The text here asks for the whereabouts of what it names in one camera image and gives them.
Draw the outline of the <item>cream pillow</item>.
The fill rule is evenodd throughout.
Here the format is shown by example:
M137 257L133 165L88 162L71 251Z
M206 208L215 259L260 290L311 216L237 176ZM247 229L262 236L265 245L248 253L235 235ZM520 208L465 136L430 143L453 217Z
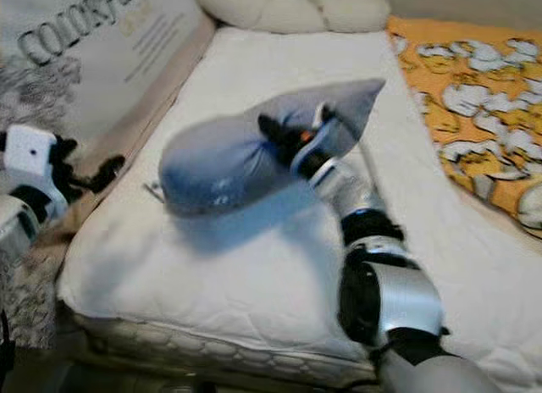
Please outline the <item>cream pillow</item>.
M386 29L391 14L387 0L307 0L317 7L324 28L338 33Z
M279 34L328 30L321 11L309 0L197 0L202 9L226 25Z

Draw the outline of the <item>white quilted mattress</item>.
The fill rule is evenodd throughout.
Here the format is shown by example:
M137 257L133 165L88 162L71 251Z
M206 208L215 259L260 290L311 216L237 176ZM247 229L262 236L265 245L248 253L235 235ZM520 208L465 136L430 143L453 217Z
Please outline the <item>white quilted mattress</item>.
M338 388L372 377L336 322L341 240L295 184L256 206L178 220L148 184L186 127L284 92L384 79L362 139L392 218L444 301L445 349L507 393L542 393L542 242L503 230L442 172L384 32L223 28L127 173L75 235L58 297L112 358Z

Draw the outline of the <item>yellow cartoon egg blanket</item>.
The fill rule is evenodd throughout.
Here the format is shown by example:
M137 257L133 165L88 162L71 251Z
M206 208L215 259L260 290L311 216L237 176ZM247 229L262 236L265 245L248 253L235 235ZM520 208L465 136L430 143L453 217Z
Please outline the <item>yellow cartoon egg blanket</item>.
M542 239L542 29L390 17L442 171Z

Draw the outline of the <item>grey printed bedsheet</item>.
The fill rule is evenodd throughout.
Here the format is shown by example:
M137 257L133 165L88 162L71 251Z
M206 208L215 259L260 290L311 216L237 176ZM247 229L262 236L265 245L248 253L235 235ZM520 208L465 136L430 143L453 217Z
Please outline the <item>grey printed bedsheet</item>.
M0 133L32 125L78 142L69 163L92 177L125 157L116 180L85 192L26 257L3 257L3 324L19 349L51 349L57 277L71 238L136 154L213 38L197 0L1 0Z

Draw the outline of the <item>grey pillow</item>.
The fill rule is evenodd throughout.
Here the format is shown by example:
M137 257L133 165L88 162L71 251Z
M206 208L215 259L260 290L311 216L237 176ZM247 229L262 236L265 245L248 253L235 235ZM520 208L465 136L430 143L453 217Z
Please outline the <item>grey pillow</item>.
M185 218L246 208L282 191L298 176L275 160L258 117L309 127L315 109L329 102L341 117L367 129L386 80L345 80L283 92L243 112L212 117L186 127L167 141L158 162L158 181L167 209Z

